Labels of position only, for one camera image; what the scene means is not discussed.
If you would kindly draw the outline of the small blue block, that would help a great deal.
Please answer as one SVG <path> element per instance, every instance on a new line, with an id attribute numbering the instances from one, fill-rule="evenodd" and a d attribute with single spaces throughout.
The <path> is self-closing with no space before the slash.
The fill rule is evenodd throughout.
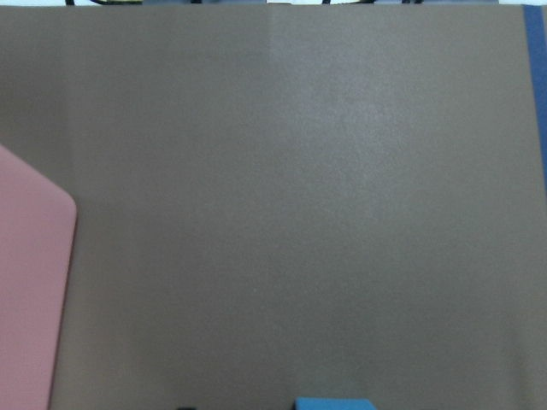
<path id="1" fill-rule="evenodd" d="M 298 397 L 294 403 L 295 410 L 375 410 L 368 399 L 334 399 Z"/>

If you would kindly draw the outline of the pink plastic box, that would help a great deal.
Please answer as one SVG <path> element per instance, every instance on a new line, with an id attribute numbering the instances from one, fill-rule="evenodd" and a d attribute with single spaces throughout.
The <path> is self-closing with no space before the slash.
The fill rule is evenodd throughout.
<path id="1" fill-rule="evenodd" d="M 56 365 L 77 208 L 1 149 L 1 407 L 46 409 Z"/>

